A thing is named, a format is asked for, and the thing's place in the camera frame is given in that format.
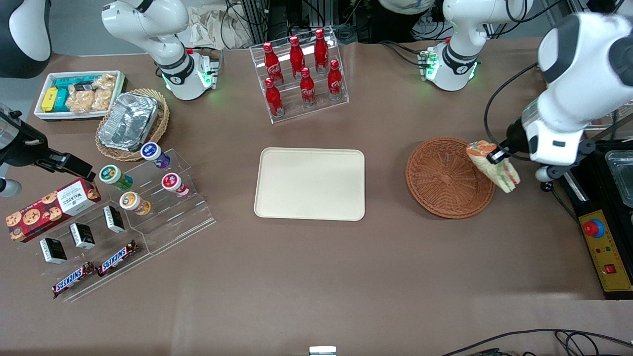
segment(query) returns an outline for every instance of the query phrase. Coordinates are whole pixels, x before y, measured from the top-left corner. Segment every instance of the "clear acrylic display stand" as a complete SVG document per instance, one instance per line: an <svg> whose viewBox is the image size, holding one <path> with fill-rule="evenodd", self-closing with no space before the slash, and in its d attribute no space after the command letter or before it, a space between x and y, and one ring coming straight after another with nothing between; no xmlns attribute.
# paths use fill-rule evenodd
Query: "clear acrylic display stand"
<svg viewBox="0 0 633 356"><path fill-rule="evenodd" d="M292 77L292 67L290 65L290 37L282 39L276 39L270 41L273 45L273 51L279 58L279 64L284 75L284 83L278 86L281 93L281 101L284 106L285 114L282 117L274 117L270 114L270 108L266 101L266 86L264 80L268 77L266 65L264 64L264 49L262 44L251 46L251 57L253 57L253 64L255 65L255 72L257 73L257 79L260 83L260 89L264 95L264 102L266 103L266 109L268 116L273 124L277 122L285 121L291 118L295 118L307 113L313 113L315 111L331 108L333 106L346 104L349 102L348 87L345 81L345 71L343 70L343 62L341 60L341 52L339 51L339 44L334 35L332 27L326 27L325 29L325 42L328 46L328 56L330 60L339 60L339 67L341 69L342 84L341 89L343 91L343 97L339 101L332 101L328 97L329 89L327 86L327 73L319 74L315 69L315 57L314 48L316 37L314 31L302 32L296 34L299 37L299 45L303 51L303 55L306 60L306 67L310 68L310 74L312 80L315 83L316 93L316 105L311 108L305 108L303 101L301 100L301 90L299 88L299 81L294 80Z"/></svg>
<svg viewBox="0 0 633 356"><path fill-rule="evenodd" d="M147 215L136 215L120 208L118 200L123 192L113 186L102 184L99 186L99 203L28 243L20 244L23 246L18 247L19 250L35 250L35 254L39 256L39 271L44 277L40 282L43 288L50 291L51 297L51 287L77 270L84 262L93 262L98 267L132 240L137 243L139 249L117 265L115 270L104 277L99 277L94 272L64 291L58 298L64 301L77 300L215 223L206 201L193 185L189 175L191 166L174 149L168 150L166 154L171 158L171 162L165 169L159 169L152 162L144 162L126 172L134 180L129 190L135 191L152 204L152 209ZM161 179L168 172L177 173L189 185L187 196L178 198L163 189ZM125 231L117 234L107 228L103 215L103 208L107 205L115 207L121 213ZM90 226L95 247L90 250L75 247L69 230L70 224L75 222ZM39 241L43 238L60 240L68 260L59 265L46 263L39 246Z"/></svg>

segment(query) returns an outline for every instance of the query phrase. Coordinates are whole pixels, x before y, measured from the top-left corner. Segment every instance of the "red switch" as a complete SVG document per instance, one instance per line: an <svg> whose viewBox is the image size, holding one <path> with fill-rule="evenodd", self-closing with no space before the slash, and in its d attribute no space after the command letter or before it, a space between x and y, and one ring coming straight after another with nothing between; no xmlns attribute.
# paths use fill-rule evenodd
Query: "red switch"
<svg viewBox="0 0 633 356"><path fill-rule="evenodd" d="M582 230L589 236L601 238L605 235L605 226L598 219L591 219L582 225Z"/></svg>

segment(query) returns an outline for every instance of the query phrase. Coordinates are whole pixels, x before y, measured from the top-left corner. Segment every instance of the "brown tabletop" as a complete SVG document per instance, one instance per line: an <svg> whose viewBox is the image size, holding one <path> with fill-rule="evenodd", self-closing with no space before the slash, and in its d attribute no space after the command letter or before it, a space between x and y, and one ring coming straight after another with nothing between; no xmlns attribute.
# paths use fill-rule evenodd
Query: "brown tabletop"
<svg viewBox="0 0 633 356"><path fill-rule="evenodd" d="M74 303L51 299L34 267L41 256L0 239L2 354L273 356L337 345L339 355L439 355L535 327L630 340L633 303L602 300L582 235L540 191L535 164L517 162L517 190L497 189L482 213L465 220L431 215L406 187L404 165L420 141L486 138L489 96L536 60L537 44L489 41L477 75L458 92L422 82L386 48L346 46L350 103L277 125L266 115L248 51L226 53L218 89L191 102L165 89L149 56L56 56L48 72L121 70L129 89L167 97L172 116L161 145L192 165L218 222ZM505 89L491 110L494 133L502 137L540 88L524 75ZM51 147L97 168L113 163L94 145L97 122L29 116ZM362 151L364 219L255 216L260 153L271 146ZM24 192L2 200L4 215L71 179L34 167L11 168L8 177ZM550 334L492 345L561 352Z"/></svg>

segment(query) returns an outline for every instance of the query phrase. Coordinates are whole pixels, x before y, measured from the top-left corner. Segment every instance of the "red bottle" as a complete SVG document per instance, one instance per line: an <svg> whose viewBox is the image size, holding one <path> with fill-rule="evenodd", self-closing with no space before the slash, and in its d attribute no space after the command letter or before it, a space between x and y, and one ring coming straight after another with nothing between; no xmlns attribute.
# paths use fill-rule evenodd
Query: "red bottle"
<svg viewBox="0 0 633 356"><path fill-rule="evenodd" d="M292 65L292 76L295 80L301 80L301 69L306 66L306 58L299 47L299 38L290 37L290 64Z"/></svg>
<svg viewBox="0 0 633 356"><path fill-rule="evenodd" d="M315 67L316 72L319 74L325 74L328 70L328 51L327 43L325 43L325 31L323 29L317 29L316 31L316 43L315 43Z"/></svg>
<svg viewBox="0 0 633 356"><path fill-rule="evenodd" d="M301 99L303 106L311 108L317 104L317 96L315 95L315 83L310 77L310 68L303 67L301 70Z"/></svg>
<svg viewBox="0 0 633 356"><path fill-rule="evenodd" d="M264 42L264 64L268 71L268 77L271 78L276 86L280 86L284 83L284 75L281 73L281 64L279 64L279 58L275 52L273 52L273 45L270 42Z"/></svg>
<svg viewBox="0 0 633 356"><path fill-rule="evenodd" d="M343 97L343 90L341 88L343 76L339 69L339 61L332 60L330 67L330 73L327 75L327 87L330 89L328 97L332 101L339 101Z"/></svg>
<svg viewBox="0 0 633 356"><path fill-rule="evenodd" d="M279 94L279 89L275 87L275 82L271 78L266 78L264 84L266 85L266 101L270 107L270 113L274 117L284 116L285 111L281 103L281 94Z"/></svg>

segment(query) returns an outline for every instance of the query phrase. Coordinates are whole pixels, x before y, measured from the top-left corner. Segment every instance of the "wicker basket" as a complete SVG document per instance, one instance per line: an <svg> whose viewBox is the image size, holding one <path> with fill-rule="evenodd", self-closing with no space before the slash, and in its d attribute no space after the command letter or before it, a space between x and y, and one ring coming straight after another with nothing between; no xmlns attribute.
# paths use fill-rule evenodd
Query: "wicker basket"
<svg viewBox="0 0 633 356"><path fill-rule="evenodd" d="M152 142L157 143L158 140L161 138L161 136L167 130L167 122L169 121L169 108L167 107L167 102L165 101L165 97L163 97L163 95L159 93L158 91L155 91L152 89L134 89L130 92L134 94L150 96L158 100L158 102L160 103L158 116L156 117L156 120L154 121L154 124L152 125L152 128L149 131L149 134L147 135L147 141L152 141ZM110 157L117 161L122 161L122 162L132 162L132 161L140 160L141 159L140 151L128 152L122 149L116 149L116 148L103 146L99 142L98 132L106 123L106 121L108 120L108 117L110 117L110 112L108 112L106 116L103 117L103 119L99 123L99 127L97 128L97 135L95 136L95 142L97 142L97 148L99 149L99 152L103 153L103 155L106 157Z"/></svg>
<svg viewBox="0 0 633 356"><path fill-rule="evenodd" d="M494 184L469 159L467 143L436 137L421 143L406 162L406 183L428 211L449 219L481 212L492 200Z"/></svg>

